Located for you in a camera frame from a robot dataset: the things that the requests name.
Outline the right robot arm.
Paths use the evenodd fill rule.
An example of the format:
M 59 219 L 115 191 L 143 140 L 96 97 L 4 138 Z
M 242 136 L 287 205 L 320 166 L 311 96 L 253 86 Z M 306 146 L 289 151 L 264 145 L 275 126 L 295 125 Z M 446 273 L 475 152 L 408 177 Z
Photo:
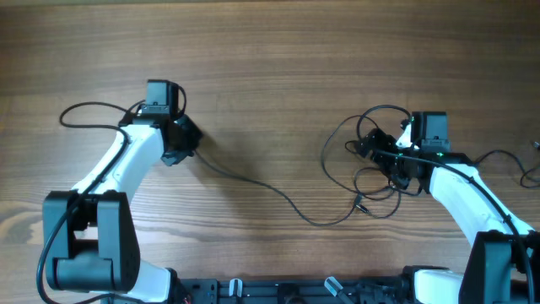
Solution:
M 359 135 L 355 153 L 396 190 L 417 180 L 449 212 L 472 247 L 463 274 L 436 267 L 404 270 L 410 303 L 537 303 L 539 233 L 494 195 L 465 154 L 451 152 L 444 112 L 416 111 L 402 136 L 380 128 Z

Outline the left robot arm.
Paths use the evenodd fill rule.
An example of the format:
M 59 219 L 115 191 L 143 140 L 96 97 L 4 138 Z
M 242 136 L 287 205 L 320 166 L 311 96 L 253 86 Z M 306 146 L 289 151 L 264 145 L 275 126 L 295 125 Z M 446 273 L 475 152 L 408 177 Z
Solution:
M 145 99 L 112 126 L 116 139 L 96 167 L 72 189 L 46 196 L 35 279 L 43 302 L 52 301 L 47 286 L 102 303 L 193 301 L 175 270 L 142 260 L 130 209 L 156 162 L 174 166 L 195 155 L 203 133 L 186 103 L 180 85 L 150 79 Z

